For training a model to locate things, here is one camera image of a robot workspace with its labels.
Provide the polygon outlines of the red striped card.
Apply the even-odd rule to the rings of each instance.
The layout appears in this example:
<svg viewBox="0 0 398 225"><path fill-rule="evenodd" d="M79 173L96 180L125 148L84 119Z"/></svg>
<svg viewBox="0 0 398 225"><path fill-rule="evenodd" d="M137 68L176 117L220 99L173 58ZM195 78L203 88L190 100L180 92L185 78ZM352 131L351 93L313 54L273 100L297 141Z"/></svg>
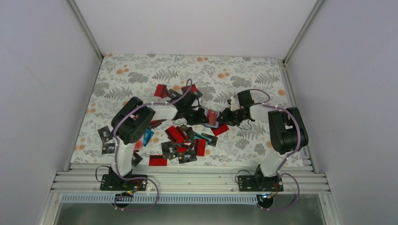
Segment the red striped card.
<svg viewBox="0 0 398 225"><path fill-rule="evenodd" d="M217 128L212 128L211 130L212 130L214 136L218 136L224 132L227 132L229 130L229 127L226 124L222 124Z"/></svg>

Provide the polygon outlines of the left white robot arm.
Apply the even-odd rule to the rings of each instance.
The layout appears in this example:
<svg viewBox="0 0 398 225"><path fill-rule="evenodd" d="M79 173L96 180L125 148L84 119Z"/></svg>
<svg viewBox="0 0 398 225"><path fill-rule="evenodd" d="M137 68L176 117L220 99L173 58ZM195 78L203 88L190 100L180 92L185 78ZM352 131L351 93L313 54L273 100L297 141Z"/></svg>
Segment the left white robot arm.
<svg viewBox="0 0 398 225"><path fill-rule="evenodd" d="M130 185L131 145L141 139L151 121L185 119L189 125L209 122L205 109L192 107L192 101L195 100L196 96L190 91L166 102L144 103L138 97L133 97L115 115L111 122L116 141L115 158L109 176L117 189L124 190Z"/></svg>

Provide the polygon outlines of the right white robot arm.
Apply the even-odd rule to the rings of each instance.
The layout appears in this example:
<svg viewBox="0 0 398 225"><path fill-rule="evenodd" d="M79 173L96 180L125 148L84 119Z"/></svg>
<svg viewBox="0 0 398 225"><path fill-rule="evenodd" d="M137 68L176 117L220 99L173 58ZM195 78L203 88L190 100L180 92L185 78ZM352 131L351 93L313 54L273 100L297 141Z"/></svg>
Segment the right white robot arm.
<svg viewBox="0 0 398 225"><path fill-rule="evenodd" d="M287 160L308 145L308 134L296 107L282 108L271 106L267 101L255 103L251 89L235 95L239 108L224 109L218 116L218 122L229 126L239 126L245 120L259 120L269 125L269 135L273 151L256 168L253 176L255 187L265 191L281 178L280 170Z"/></svg>

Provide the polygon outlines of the black card holder wallet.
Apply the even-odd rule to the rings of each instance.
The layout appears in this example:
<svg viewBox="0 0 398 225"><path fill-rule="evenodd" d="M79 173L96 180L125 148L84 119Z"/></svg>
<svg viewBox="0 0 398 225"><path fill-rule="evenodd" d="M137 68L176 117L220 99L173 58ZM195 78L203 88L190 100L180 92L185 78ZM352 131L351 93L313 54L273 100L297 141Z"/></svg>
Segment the black card holder wallet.
<svg viewBox="0 0 398 225"><path fill-rule="evenodd" d="M208 120L208 122L202 123L202 125L209 128L218 128L220 126L220 122L217 119L220 116L221 112L212 109L206 109L203 107L202 109L204 109L204 114Z"/></svg>

